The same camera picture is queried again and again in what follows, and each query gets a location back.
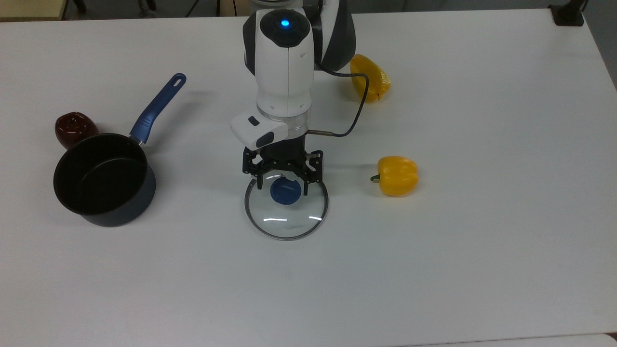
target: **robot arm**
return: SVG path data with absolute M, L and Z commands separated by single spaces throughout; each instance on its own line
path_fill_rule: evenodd
M 258 10 L 243 28 L 245 63 L 259 91 L 255 107 L 231 129 L 250 150 L 304 136 L 309 130 L 315 64 L 345 66 L 355 53 L 355 30 L 345 0 L 322 9 Z

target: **black cable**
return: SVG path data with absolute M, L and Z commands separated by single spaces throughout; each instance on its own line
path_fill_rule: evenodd
M 349 135 L 349 133 L 354 129 L 355 124 L 358 122 L 358 118 L 360 118 L 360 113 L 362 112 L 362 107 L 364 106 L 364 102 L 366 101 L 366 95 L 368 94 L 368 75 L 366 75 L 365 73 L 339 73 L 339 72 L 333 72 L 330 71 L 326 68 L 324 68 L 323 66 L 321 66 L 321 64 L 316 64 L 317 67 L 326 72 L 329 73 L 332 76 L 337 76 L 337 77 L 364 77 L 364 79 L 366 80 L 366 86 L 364 87 L 364 95 L 362 96 L 362 101 L 360 101 L 360 107 L 358 107 L 358 113 L 356 113 L 355 118 L 354 118 L 354 122 L 351 124 L 351 127 L 349 127 L 349 130 L 342 133 L 342 134 L 337 134 L 337 133 L 332 133 L 332 132 L 324 132 L 321 130 L 309 130 L 307 132 L 307 134 L 313 134 L 313 135 L 325 135 L 325 136 L 334 136 L 334 137 L 343 137 L 343 136 L 347 136 Z
M 195 6 L 197 6 L 197 3 L 199 2 L 199 0 L 195 0 L 195 3 L 193 4 L 193 6 L 191 6 L 191 9 L 189 10 L 189 13 L 187 13 L 185 15 L 185 18 L 188 18 L 188 16 L 191 15 L 191 13 L 193 12 L 193 10 L 195 9 Z

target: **glass lid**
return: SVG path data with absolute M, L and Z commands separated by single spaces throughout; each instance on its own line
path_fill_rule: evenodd
M 244 196 L 249 219 L 262 233 L 277 240 L 297 240 L 312 233 L 328 210 L 323 182 L 308 185 L 293 172 L 273 170 L 263 176 L 263 187 L 252 180 Z

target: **black mount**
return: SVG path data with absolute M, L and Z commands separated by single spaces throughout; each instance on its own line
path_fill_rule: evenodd
M 271 170 L 290 171 L 304 181 L 304 195 L 309 193 L 309 183 L 320 183 L 323 176 L 323 151 L 304 151 L 306 134 L 290 140 L 269 144 L 256 151 L 244 148 L 242 171 L 257 180 L 257 189 L 262 189 L 263 175 Z M 253 159 L 261 156 L 257 164 Z
M 585 0 L 570 0 L 563 6 L 549 5 L 555 24 L 560 27 L 582 27 L 585 23 L 581 12 L 584 2 Z

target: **blue knob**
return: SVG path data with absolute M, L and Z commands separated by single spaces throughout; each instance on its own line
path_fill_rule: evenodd
M 272 200 L 281 205 L 291 205 L 300 199 L 302 187 L 298 181 L 290 181 L 286 177 L 277 178 L 270 186 Z

